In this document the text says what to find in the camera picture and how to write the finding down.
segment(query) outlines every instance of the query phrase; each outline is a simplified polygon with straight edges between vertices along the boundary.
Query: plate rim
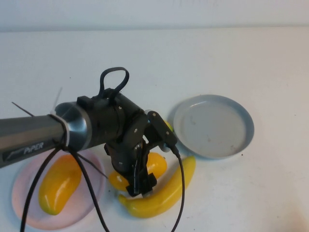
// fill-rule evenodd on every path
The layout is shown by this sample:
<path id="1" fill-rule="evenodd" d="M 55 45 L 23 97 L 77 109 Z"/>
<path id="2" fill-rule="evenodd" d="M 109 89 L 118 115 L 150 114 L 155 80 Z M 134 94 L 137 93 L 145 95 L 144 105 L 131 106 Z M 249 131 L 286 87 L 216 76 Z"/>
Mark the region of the plate rim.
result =
<path id="1" fill-rule="evenodd" d="M 177 126 L 175 126 L 175 121 L 179 120 L 179 118 L 182 118 L 182 117 L 179 117 L 179 113 L 180 111 L 183 110 L 184 108 L 184 105 L 188 104 L 190 101 L 193 101 L 194 99 L 198 99 L 198 98 L 203 98 L 203 97 L 213 97 L 213 98 L 218 98 L 218 99 L 224 99 L 225 101 L 229 101 L 229 102 L 232 102 L 233 104 L 236 104 L 238 107 L 240 107 L 248 116 L 248 119 L 251 121 L 251 125 L 252 125 L 252 137 L 250 138 L 250 141 L 248 142 L 248 144 L 246 144 L 242 150 L 236 152 L 235 154 L 231 154 L 231 155 L 226 155 L 226 156 L 220 156 L 220 157 L 216 157 L 216 156 L 209 156 L 209 155 L 205 155 L 205 154 L 200 154 L 199 152 L 196 152 L 194 151 L 193 149 L 191 149 L 189 146 L 186 145 L 186 143 L 184 142 L 185 140 L 184 139 L 181 139 L 179 137 L 179 134 L 181 135 L 181 133 L 177 133 L 177 131 L 179 132 L 180 128 L 178 128 Z M 255 135 L 255 125 L 254 125 L 254 121 L 253 121 L 253 118 L 252 116 L 250 115 L 250 113 L 246 110 L 245 107 L 243 107 L 240 103 L 238 103 L 237 101 L 231 99 L 231 98 L 228 98 L 228 97 L 225 97 L 225 96 L 222 96 L 222 95 L 216 95 L 216 94 L 200 94 L 200 95 L 196 95 L 196 96 L 193 96 L 191 98 L 188 98 L 188 99 L 185 99 L 184 101 L 180 102 L 175 110 L 175 114 L 174 114 L 174 117 L 173 117 L 173 128 L 174 128 L 174 131 L 175 131 L 175 134 L 178 138 L 178 141 L 182 143 L 182 145 L 188 149 L 189 151 L 193 152 L 194 154 L 197 154 L 199 156 L 202 156 L 202 157 L 205 157 L 205 158 L 208 158 L 208 159 L 214 159 L 214 160 L 220 160 L 220 159 L 225 159 L 225 158 L 228 158 L 228 157 L 232 157 L 232 156 L 235 156 L 237 154 L 239 154 L 240 152 L 243 152 L 250 144 L 251 142 L 253 141 L 253 138 L 254 138 L 254 135 Z"/>

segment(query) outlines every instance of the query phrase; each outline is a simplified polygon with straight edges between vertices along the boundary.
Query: plastic fruit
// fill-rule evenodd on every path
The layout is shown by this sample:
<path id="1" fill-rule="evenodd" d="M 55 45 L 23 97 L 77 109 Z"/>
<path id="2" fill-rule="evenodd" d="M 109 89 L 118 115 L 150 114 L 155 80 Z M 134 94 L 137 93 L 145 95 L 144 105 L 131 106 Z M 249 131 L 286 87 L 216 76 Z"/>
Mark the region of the plastic fruit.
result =
<path id="1" fill-rule="evenodd" d="M 194 156 L 183 160 L 185 188 L 188 187 L 196 167 Z M 128 212 L 138 218 L 151 218 L 169 210 L 182 195 L 182 175 L 180 167 L 176 170 L 169 182 L 157 193 L 146 198 L 127 199 L 118 196 L 119 202 Z"/>
<path id="2" fill-rule="evenodd" d="M 148 154 L 146 165 L 148 173 L 153 173 L 156 179 L 162 176 L 168 168 L 165 158 L 155 152 L 150 152 Z M 126 187 L 129 185 L 128 181 L 116 171 L 110 174 L 108 180 L 115 189 L 120 191 L 126 191 Z"/>
<path id="3" fill-rule="evenodd" d="M 46 173 L 38 194 L 41 209 L 57 215 L 77 189 L 82 170 L 72 155 L 58 158 Z"/>
<path id="4" fill-rule="evenodd" d="M 173 127 L 172 127 L 167 121 L 165 121 L 165 123 L 166 123 L 166 125 L 169 127 L 169 129 L 170 129 L 171 131 L 174 131 Z"/>

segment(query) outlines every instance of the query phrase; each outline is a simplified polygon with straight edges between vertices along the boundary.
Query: yellow mango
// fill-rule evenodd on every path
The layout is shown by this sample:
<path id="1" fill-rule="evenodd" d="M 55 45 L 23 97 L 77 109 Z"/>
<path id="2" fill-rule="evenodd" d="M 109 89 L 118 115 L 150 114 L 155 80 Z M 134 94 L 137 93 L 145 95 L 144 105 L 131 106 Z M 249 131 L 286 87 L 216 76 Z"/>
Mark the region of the yellow mango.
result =
<path id="1" fill-rule="evenodd" d="M 75 192 L 82 170 L 72 155 L 58 158 L 46 173 L 38 194 L 41 209 L 51 215 L 59 214 Z"/>

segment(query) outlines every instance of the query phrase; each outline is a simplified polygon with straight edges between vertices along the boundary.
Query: black strap handle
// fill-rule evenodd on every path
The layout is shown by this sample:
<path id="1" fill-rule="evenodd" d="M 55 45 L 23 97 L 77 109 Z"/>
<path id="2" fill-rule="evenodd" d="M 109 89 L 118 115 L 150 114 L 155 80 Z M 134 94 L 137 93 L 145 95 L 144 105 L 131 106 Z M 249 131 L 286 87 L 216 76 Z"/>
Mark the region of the black strap handle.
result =
<path id="1" fill-rule="evenodd" d="M 129 72 L 123 68 L 123 67 L 115 67 L 115 68 L 110 68 L 105 70 L 104 72 L 102 72 L 101 77 L 100 77 L 100 91 L 98 93 L 98 97 L 99 98 L 104 98 L 104 78 L 107 74 L 114 72 L 114 71 L 125 71 L 126 75 L 123 79 L 123 81 L 113 90 L 113 92 L 110 95 L 110 103 L 113 104 L 115 97 L 117 96 L 117 94 L 126 86 L 127 82 L 129 81 Z"/>

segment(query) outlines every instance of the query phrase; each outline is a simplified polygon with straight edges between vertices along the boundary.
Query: yellow banana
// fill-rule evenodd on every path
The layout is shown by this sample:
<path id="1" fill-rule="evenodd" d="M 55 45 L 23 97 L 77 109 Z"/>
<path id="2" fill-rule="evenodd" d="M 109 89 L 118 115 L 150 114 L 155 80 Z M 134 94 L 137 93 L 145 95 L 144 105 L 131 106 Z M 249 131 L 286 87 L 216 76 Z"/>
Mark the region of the yellow banana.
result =
<path id="1" fill-rule="evenodd" d="M 183 160 L 185 187 L 187 188 L 196 167 L 194 156 Z M 119 202 L 128 212 L 138 218 L 151 218 L 169 210 L 182 195 L 182 175 L 180 167 L 176 170 L 169 182 L 157 193 L 146 198 L 127 199 L 119 195 Z"/>

